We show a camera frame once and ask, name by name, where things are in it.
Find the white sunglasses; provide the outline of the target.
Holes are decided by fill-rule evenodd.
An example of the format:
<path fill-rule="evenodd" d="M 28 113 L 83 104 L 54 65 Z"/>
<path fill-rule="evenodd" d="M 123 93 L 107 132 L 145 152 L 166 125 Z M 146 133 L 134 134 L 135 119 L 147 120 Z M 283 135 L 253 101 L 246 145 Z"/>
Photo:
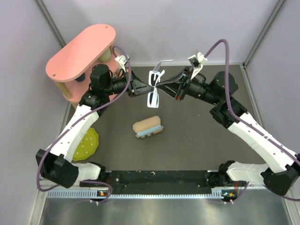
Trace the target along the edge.
<path fill-rule="evenodd" d="M 172 61 L 173 60 L 162 60 L 149 72 L 148 84 L 151 87 L 153 87 L 153 91 L 149 92 L 147 96 L 148 108 L 159 107 L 159 94 L 156 85 L 158 82 L 160 82 L 161 77 L 165 74 L 165 70 L 162 70 L 160 72 L 159 69 L 163 62 L 172 62 Z"/>

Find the plaid glasses case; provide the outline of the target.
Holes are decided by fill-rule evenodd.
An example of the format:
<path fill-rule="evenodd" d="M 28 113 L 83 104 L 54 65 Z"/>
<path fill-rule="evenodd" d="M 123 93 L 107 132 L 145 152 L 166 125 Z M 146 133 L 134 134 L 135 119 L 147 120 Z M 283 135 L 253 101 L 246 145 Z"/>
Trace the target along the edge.
<path fill-rule="evenodd" d="M 142 121 L 133 124 L 133 131 L 137 134 L 138 132 L 146 129 L 161 125 L 161 119 L 159 116 L 153 116 Z"/>

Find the light blue cleaning cloth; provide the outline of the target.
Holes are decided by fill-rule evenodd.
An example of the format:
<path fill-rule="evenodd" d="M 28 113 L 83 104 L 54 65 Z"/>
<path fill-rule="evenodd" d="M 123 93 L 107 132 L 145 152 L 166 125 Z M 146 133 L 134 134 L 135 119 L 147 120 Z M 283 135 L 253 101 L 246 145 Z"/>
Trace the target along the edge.
<path fill-rule="evenodd" d="M 136 137 L 137 138 L 145 138 L 145 137 L 148 137 L 148 136 L 151 136 L 151 135 L 154 135 L 156 133 L 159 133 L 161 131 L 164 130 L 164 127 L 162 125 L 157 125 L 155 127 L 151 127 L 149 129 L 146 129 L 144 131 L 141 131 L 141 132 L 138 132 L 136 134 Z"/>

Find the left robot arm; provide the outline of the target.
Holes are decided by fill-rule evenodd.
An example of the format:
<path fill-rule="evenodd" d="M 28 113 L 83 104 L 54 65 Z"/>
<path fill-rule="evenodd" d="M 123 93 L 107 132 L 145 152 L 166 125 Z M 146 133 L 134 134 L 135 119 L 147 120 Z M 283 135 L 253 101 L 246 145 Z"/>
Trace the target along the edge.
<path fill-rule="evenodd" d="M 40 178 L 49 180 L 55 186 L 69 188 L 76 182 L 91 180 L 96 186 L 106 182 L 106 174 L 95 163 L 73 164 L 77 146 L 91 125 L 96 122 L 104 110 L 127 93 L 131 97 L 154 91 L 151 84 L 140 80 L 130 69 L 123 77 L 111 78 L 110 73 L 102 72 L 104 65 L 96 65 L 90 75 L 90 86 L 83 95 L 71 121 L 65 126 L 57 139 L 46 149 L 36 153 L 38 165 L 36 184 L 44 192 Z"/>

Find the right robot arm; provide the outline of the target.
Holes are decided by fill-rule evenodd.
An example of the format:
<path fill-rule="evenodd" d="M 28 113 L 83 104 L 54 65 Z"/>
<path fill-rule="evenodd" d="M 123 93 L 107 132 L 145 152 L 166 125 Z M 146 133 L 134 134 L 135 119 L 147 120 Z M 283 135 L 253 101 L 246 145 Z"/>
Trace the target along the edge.
<path fill-rule="evenodd" d="M 300 156 L 285 148 L 261 127 L 248 110 L 232 94 L 238 89 L 234 77 L 227 71 L 215 75 L 210 83 L 195 78 L 196 69 L 186 67 L 176 76 L 161 81 L 149 79 L 155 88 L 177 101 L 188 95 L 214 105 L 210 113 L 225 129 L 241 138 L 264 161 L 264 164 L 243 164 L 227 161 L 219 167 L 219 181 L 231 185 L 244 181 L 263 185 L 279 196 L 285 196 L 300 176 Z"/>

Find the beige ball on shelf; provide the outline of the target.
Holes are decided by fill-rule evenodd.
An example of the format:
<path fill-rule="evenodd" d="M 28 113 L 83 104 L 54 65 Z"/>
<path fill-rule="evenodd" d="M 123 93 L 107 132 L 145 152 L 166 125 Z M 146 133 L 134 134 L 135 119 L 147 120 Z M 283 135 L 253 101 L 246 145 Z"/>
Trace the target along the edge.
<path fill-rule="evenodd" d="M 100 63 L 107 63 L 110 61 L 112 56 L 111 50 L 107 49 L 103 54 L 101 54 L 98 58 L 98 62 Z"/>

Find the dark blue object on shelf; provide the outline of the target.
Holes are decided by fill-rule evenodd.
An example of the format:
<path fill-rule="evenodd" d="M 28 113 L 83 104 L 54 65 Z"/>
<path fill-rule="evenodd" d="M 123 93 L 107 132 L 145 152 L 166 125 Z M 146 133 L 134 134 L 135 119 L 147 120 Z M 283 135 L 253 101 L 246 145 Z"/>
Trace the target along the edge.
<path fill-rule="evenodd" d="M 85 73 L 82 73 L 79 77 L 75 79 L 77 82 L 83 82 L 85 80 Z"/>

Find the pink tiered wooden shelf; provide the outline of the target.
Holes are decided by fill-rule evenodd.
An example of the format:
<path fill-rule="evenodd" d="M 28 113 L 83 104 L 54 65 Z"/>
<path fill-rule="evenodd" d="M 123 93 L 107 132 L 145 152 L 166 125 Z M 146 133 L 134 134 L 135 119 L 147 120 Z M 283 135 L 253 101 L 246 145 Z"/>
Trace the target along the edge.
<path fill-rule="evenodd" d="M 45 71 L 65 99 L 76 108 L 90 84 L 92 68 L 101 64 L 98 58 L 107 49 L 111 50 L 116 39 L 115 29 L 108 24 L 95 24 L 84 29 L 66 46 L 49 59 Z M 104 63 L 116 73 L 119 68 L 112 53 L 109 62 Z M 85 80 L 75 79 L 85 73 Z"/>

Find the yellow-green dotted plate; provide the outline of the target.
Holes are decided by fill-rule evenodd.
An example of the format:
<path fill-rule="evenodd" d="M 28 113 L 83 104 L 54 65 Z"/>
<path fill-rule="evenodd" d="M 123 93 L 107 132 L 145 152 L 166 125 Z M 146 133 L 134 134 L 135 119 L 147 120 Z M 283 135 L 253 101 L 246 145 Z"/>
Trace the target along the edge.
<path fill-rule="evenodd" d="M 94 128 L 89 128 L 75 150 L 73 161 L 86 160 L 95 153 L 98 145 L 98 133 Z"/>

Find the aluminium frame rail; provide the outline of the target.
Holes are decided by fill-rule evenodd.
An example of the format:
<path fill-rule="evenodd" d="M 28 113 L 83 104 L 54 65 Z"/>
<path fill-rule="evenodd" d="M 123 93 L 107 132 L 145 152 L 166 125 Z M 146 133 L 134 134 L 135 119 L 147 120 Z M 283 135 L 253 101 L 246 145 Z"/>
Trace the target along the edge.
<path fill-rule="evenodd" d="M 112 171 L 39 197 L 33 225 L 297 225 L 292 202 L 209 171 Z"/>

